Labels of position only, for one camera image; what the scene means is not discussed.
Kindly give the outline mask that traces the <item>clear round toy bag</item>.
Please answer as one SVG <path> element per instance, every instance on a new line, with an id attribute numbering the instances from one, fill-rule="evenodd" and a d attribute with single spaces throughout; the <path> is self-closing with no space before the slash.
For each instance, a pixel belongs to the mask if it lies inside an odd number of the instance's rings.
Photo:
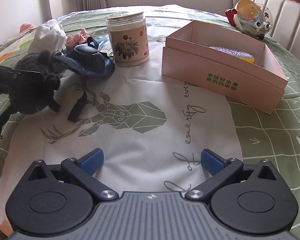
<path id="1" fill-rule="evenodd" d="M 263 40 L 273 26 L 270 10 L 251 0 L 238 1 L 234 8 L 225 11 L 225 15 L 231 26 L 258 40 Z"/>

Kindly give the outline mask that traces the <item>pink object at bed edge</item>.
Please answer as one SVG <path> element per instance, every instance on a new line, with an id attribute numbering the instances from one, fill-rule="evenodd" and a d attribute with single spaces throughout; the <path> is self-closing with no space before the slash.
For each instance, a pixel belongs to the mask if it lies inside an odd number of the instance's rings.
<path id="1" fill-rule="evenodd" d="M 25 33 L 31 29 L 35 29 L 36 26 L 33 23 L 23 23 L 19 28 L 19 34 Z"/>

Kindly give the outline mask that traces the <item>white cloth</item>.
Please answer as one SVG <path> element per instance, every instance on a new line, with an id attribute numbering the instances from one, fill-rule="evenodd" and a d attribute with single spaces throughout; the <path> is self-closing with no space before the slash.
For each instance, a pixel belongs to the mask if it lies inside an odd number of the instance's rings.
<path id="1" fill-rule="evenodd" d="M 61 52 L 66 40 L 67 36 L 62 25 L 52 19 L 37 28 L 27 53 L 39 53 L 42 50 L 48 50 L 52 54 Z"/>

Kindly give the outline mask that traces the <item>dark blue denim hat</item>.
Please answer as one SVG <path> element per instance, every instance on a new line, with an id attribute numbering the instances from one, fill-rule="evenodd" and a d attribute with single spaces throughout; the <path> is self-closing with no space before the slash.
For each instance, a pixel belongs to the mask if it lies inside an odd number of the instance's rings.
<path id="1" fill-rule="evenodd" d="M 88 103 L 87 80 L 90 77 L 98 79 L 110 77 L 115 70 L 114 59 L 112 56 L 108 56 L 107 53 L 99 51 L 99 43 L 89 37 L 87 42 L 74 46 L 65 55 L 53 55 L 51 60 L 81 77 L 83 94 L 68 115 L 69 121 L 76 122 Z"/>

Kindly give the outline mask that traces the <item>black plush toy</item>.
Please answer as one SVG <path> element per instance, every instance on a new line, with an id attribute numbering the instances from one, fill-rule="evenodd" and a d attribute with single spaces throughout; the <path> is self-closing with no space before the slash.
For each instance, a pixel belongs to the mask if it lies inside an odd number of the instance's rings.
<path id="1" fill-rule="evenodd" d="M 40 72 L 42 82 L 30 88 L 8 93 L 10 104 L 0 114 L 0 137 L 4 124 L 15 113 L 31 115 L 45 107 L 49 107 L 54 112 L 59 112 L 61 109 L 53 98 L 54 92 L 60 88 L 61 81 L 53 70 L 51 54 L 48 50 L 26 55 L 12 69 Z"/>

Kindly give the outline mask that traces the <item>pink cardboard box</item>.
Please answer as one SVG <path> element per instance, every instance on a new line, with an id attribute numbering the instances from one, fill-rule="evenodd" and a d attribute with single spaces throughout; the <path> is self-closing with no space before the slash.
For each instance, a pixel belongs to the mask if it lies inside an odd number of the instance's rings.
<path id="1" fill-rule="evenodd" d="M 247 52 L 254 63 L 209 48 Z M 164 76 L 196 85 L 271 114 L 288 83 L 269 47 L 232 29 L 192 21 L 166 37 Z"/>

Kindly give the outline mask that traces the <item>green patterned bed sheet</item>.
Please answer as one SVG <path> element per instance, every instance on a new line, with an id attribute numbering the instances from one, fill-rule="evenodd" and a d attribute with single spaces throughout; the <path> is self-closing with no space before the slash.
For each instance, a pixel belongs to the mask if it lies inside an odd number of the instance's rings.
<path id="1" fill-rule="evenodd" d="M 207 147 L 249 164 L 273 161 L 298 201 L 292 233 L 300 238 L 300 61 L 266 39 L 287 86 L 273 113 L 265 114 L 161 74 L 167 35 L 191 20 L 226 27 L 223 16 L 177 5 L 145 7 L 145 15 L 150 59 L 138 67 L 118 67 L 109 80 L 90 84 L 92 102 L 82 121 L 66 119 L 79 97 L 77 76 L 66 74 L 57 94 L 60 113 L 46 109 L 29 117 L 16 114 L 4 126 L 0 232 L 12 233 L 5 204 L 35 158 L 54 164 L 100 147 L 106 162 L 98 178 L 115 189 L 186 192 L 208 176 L 199 166 L 199 152 Z"/>

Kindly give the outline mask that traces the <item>purple yellow sponge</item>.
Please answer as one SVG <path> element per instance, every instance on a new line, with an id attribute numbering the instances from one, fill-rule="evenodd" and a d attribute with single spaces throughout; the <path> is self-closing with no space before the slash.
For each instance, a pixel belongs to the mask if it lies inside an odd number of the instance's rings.
<path id="1" fill-rule="evenodd" d="M 210 46 L 209 48 L 217 50 L 219 52 L 226 53 L 228 55 L 234 56 L 236 58 L 242 59 L 242 60 L 250 62 L 250 63 L 255 62 L 255 58 L 253 57 L 253 55 L 251 55 L 247 52 L 244 52 L 244 51 L 230 49 L 230 48 L 221 47 L 221 46 Z"/>

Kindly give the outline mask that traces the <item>white floral lidded jar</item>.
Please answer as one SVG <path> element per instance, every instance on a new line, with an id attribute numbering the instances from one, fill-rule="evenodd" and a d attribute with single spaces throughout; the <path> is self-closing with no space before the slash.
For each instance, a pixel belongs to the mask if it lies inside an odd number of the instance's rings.
<path id="1" fill-rule="evenodd" d="M 106 25 L 118 66 L 134 67 L 149 60 L 147 24 L 142 11 L 111 14 Z"/>

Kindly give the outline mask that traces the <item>cream padded headboard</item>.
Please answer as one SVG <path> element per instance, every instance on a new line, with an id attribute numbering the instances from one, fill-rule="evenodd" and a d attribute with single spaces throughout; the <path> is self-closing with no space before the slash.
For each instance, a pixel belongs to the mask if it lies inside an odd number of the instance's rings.
<path id="1" fill-rule="evenodd" d="M 300 3 L 291 0 L 252 0 L 264 4 L 273 17 L 271 37 L 300 61 Z"/>

